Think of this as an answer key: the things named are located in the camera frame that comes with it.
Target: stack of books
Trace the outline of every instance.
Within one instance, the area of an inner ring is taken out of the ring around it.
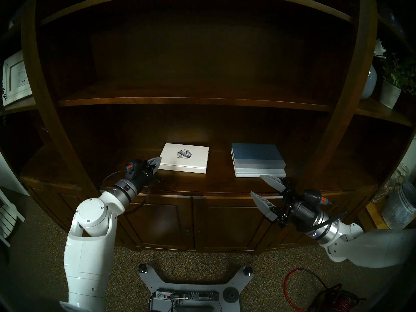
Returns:
[[[237,178],[286,177],[285,161],[274,144],[232,143],[231,155]]]

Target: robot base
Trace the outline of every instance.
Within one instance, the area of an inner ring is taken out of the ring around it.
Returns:
[[[158,288],[170,289],[174,291],[189,291],[189,292],[218,292],[220,297],[219,301],[192,301],[180,299],[179,305],[173,307],[172,312],[177,311],[178,309],[185,307],[193,308],[210,308],[212,307],[212,312],[240,312],[240,300],[236,297],[234,303],[228,303],[224,297],[223,293],[225,289],[233,287],[237,290],[238,295],[241,293],[242,289],[251,281],[253,278],[253,271],[251,268],[243,266],[239,271],[234,275],[234,277],[226,284],[215,284],[215,285],[201,285],[201,284],[174,284],[174,283],[165,283],[157,275],[156,271],[146,264],[146,268],[141,268],[139,275],[143,282],[148,287],[150,293],[156,292]],[[153,299],[150,301],[150,310],[156,311],[169,311],[172,307],[172,301],[170,299]]]

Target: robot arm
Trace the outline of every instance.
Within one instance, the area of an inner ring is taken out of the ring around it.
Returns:
[[[330,259],[349,259],[365,267],[385,267],[403,263],[416,241],[416,230],[372,230],[365,233],[360,226],[341,222],[346,211],[329,217],[320,209],[328,199],[317,190],[307,189],[298,195],[287,184],[272,176],[260,176],[283,196],[283,206],[276,207],[252,192],[256,206],[271,223],[284,228],[289,222],[296,229],[315,239]]]
[[[80,203],[64,254],[68,281],[68,303],[60,302],[66,311],[105,311],[104,290],[113,264],[117,216],[142,190],[157,180],[154,176],[161,158],[135,160],[126,167],[124,179],[99,198]],[[85,230],[91,237],[82,237]]]

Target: framed certificate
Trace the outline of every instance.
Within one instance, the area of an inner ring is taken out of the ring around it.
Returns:
[[[21,50],[4,61],[3,88],[3,106],[32,94]]]

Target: gray carpet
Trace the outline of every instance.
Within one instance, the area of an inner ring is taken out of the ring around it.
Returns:
[[[66,301],[65,232],[31,198],[2,190],[26,217],[10,238],[10,272],[29,295]],[[258,256],[156,250],[134,252],[116,247],[106,289],[107,311],[147,311],[150,292],[138,275],[140,263],[152,265],[167,282],[184,283],[227,282],[240,266],[251,266],[254,278],[241,294],[241,310],[245,312],[294,311],[286,302],[282,284],[287,273],[296,267],[313,270],[329,286],[342,283],[344,289],[367,298],[382,289],[400,269],[398,266],[370,269],[355,266],[350,261],[334,263],[318,245]],[[304,272],[296,272],[287,285],[288,295],[302,309],[308,307],[321,289],[320,283]]]

